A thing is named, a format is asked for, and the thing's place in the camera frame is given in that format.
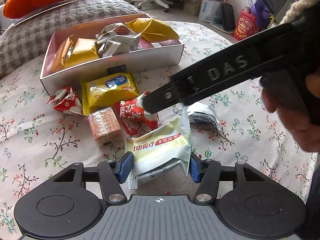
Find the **person's right hand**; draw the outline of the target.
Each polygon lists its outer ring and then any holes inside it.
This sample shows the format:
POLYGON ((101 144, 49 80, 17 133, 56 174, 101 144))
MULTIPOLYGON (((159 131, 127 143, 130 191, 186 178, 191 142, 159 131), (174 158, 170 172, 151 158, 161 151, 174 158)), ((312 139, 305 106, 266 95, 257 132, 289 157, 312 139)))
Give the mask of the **person's right hand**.
POLYGON ((260 79, 262 99, 270 113, 276 112, 284 127, 306 152, 319 152, 319 126, 309 120, 298 91, 286 72, 268 74, 260 79))

